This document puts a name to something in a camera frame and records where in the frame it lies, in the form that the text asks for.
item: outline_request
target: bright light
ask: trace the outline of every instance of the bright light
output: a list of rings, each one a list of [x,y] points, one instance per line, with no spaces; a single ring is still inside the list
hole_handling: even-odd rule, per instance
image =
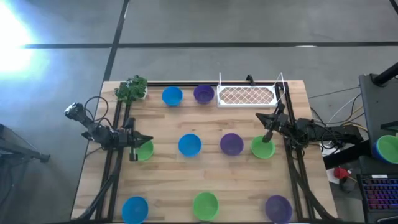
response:
[[[13,15],[4,1],[0,2],[0,78],[11,75],[4,72],[16,72],[27,68],[32,51],[20,49],[30,43],[27,29]]]

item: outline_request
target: black metal frame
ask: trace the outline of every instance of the black metal frame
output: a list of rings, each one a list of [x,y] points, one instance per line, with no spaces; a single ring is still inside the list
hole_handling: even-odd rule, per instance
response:
[[[250,82],[223,82],[225,85],[250,85]],[[159,86],[197,86],[201,84],[207,84],[211,86],[217,86],[218,82],[149,82],[148,86],[149,87],[159,87]],[[257,85],[273,85],[274,83],[272,82],[257,82]],[[281,86],[281,83],[276,83],[277,89]],[[280,98],[280,93],[279,91],[276,91],[276,97],[277,99]],[[289,85],[288,83],[285,83],[285,100],[286,100],[286,107],[289,112],[289,118],[290,122],[293,123],[294,121],[294,112],[293,112],[293,107],[292,107],[292,102],[290,100],[290,93],[289,93]],[[116,111],[114,114],[114,121],[113,121],[113,127],[116,128],[119,122],[120,118],[120,111],[121,111],[121,105],[122,103],[120,101],[117,102],[116,104]],[[124,112],[124,122],[125,120],[128,119],[130,113],[130,106],[126,107],[126,110]],[[299,221],[305,220],[303,217],[303,210],[302,210],[302,204],[300,201],[300,195],[299,195],[299,188],[297,186],[297,182],[293,179],[293,172],[295,172],[295,165],[291,153],[291,149],[287,147],[287,144],[285,142],[285,150],[286,150],[286,156],[287,156],[287,165],[289,167],[289,174],[290,174],[290,179],[291,179],[291,184],[292,184],[292,192],[293,192],[293,198],[294,198],[294,204],[295,204],[295,209],[297,211],[297,218]],[[116,203],[116,196],[117,196],[117,191],[118,191],[118,182],[119,182],[119,174],[121,171],[121,162],[123,158],[123,149],[117,149],[114,150],[117,151],[117,158],[115,161],[115,169],[116,169],[116,176],[113,180],[113,185],[111,188],[111,199],[109,201],[109,208],[108,208],[108,214],[106,218],[103,218],[103,203],[104,203],[104,195],[103,197],[100,198],[97,208],[96,208],[96,214],[95,214],[95,219],[90,220],[71,220],[71,222],[68,223],[110,223],[113,221],[113,215],[114,215],[114,206]],[[114,151],[108,151],[105,159],[105,165],[104,165],[104,172],[103,172],[103,180],[101,187],[103,187],[104,184],[107,183],[107,180],[109,178],[109,173],[111,170],[111,161],[112,161],[112,156]],[[306,185],[308,185],[308,179],[307,179],[307,173],[305,171],[305,166],[304,166],[304,160],[303,160],[303,155],[301,150],[297,150],[297,160],[298,160],[298,166],[300,169],[300,175],[305,182]],[[308,210],[308,216],[309,219],[315,220],[315,214],[313,207],[309,201],[309,199],[305,196],[305,201],[307,204],[307,210]]]

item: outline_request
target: white cable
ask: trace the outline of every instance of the white cable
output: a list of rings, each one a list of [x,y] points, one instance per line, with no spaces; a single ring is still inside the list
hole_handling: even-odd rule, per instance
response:
[[[357,96],[355,96],[354,98],[350,99],[349,102],[347,102],[346,104],[344,104],[344,106],[342,106],[338,111],[336,111],[336,113],[334,113],[334,115],[330,118],[330,120],[327,122],[326,125],[328,125],[330,123],[330,121],[332,121],[332,119],[344,108],[346,107],[349,103],[351,103],[353,100],[355,100],[355,98],[357,98]]]

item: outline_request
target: keyboard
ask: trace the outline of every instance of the keyboard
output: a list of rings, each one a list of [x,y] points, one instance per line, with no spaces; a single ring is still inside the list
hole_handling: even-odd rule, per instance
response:
[[[364,210],[398,212],[398,174],[358,175]]]

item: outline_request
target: red object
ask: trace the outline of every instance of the red object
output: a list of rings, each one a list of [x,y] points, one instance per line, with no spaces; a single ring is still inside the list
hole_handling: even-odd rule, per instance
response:
[[[335,171],[333,172],[333,174],[335,175],[335,177],[337,179],[343,179],[344,177],[349,176],[348,171],[344,170],[343,168],[340,168],[340,167],[335,168]]]

